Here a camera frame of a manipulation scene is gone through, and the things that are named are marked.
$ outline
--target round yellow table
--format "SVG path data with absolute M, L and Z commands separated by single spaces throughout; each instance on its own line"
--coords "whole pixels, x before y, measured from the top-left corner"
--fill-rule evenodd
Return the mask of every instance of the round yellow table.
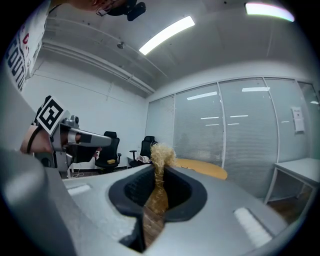
M 208 163 L 208 162 L 178 158 L 176 160 L 176 165 L 182 168 L 193 169 L 197 173 L 209 175 L 221 180 L 225 180 L 228 176 L 227 172 L 224 169 L 222 169 L 221 167 L 215 164 Z

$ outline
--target person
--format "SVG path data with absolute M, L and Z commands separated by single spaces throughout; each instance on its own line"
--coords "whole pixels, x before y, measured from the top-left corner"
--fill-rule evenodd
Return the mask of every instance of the person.
M 112 16 L 128 15 L 128 20 L 132 21 L 137 16 L 146 11 L 144 3 L 140 3 L 140 10 L 134 17 L 129 17 L 129 13 L 136 7 L 137 0 L 45 0 L 37 10 L 21 26 L 16 36 L 11 41 L 5 56 L 4 65 L 9 73 L 12 83 L 20 92 L 24 89 L 26 81 L 31 77 L 31 71 L 38 57 L 42 46 L 42 37 L 46 28 L 46 19 L 51 10 L 60 5 L 71 5 L 74 8 L 93 12 L 99 16 L 106 14 Z M 24 136 L 20 151 L 27 152 L 28 142 L 36 130 L 37 126 L 31 125 Z M 42 129 L 34 138 L 30 153 L 52 153 L 50 138 L 47 132 Z

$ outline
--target yellow object on chair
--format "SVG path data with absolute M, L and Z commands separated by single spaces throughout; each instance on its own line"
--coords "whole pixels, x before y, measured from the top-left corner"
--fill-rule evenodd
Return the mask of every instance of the yellow object on chair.
M 114 159 L 111 159 L 111 160 L 108 160 L 108 161 L 106 161 L 109 165 L 111 165 L 111 164 L 114 164 L 115 162 L 116 162 L 116 160 L 114 160 Z

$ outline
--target glasses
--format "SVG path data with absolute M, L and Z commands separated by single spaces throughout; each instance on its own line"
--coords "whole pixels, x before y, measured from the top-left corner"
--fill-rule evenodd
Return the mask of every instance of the glasses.
M 97 10 L 96 10 L 96 14 L 99 16 L 104 16 L 106 15 L 108 12 L 111 11 L 113 5 L 115 2 L 119 1 L 119 0 L 109 0 L 111 3 L 108 4 L 106 7 L 104 6 L 100 6 Z

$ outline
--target white wall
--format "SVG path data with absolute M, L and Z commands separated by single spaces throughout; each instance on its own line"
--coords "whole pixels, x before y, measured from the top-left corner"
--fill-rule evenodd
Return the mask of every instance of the white wall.
M 185 70 L 176 70 L 175 77 Z M 165 96 L 212 82 L 221 80 L 251 77 L 251 76 L 279 76 L 297 78 L 303 81 L 310 81 L 312 75 L 304 67 L 292 65 L 287 62 L 276 60 L 252 60 L 244 62 L 234 62 L 222 66 L 212 67 L 179 78 L 162 80 L 159 89 L 147 98 L 147 102 L 152 102 Z
M 32 109 L 36 112 L 51 95 L 79 117 L 80 129 L 100 135 L 116 132 L 120 138 L 117 152 L 122 154 L 119 166 L 126 166 L 129 151 L 139 151 L 145 136 L 144 93 L 105 71 L 45 50 L 35 68 L 22 92 Z M 76 169 L 94 167 L 94 159 L 74 165 Z

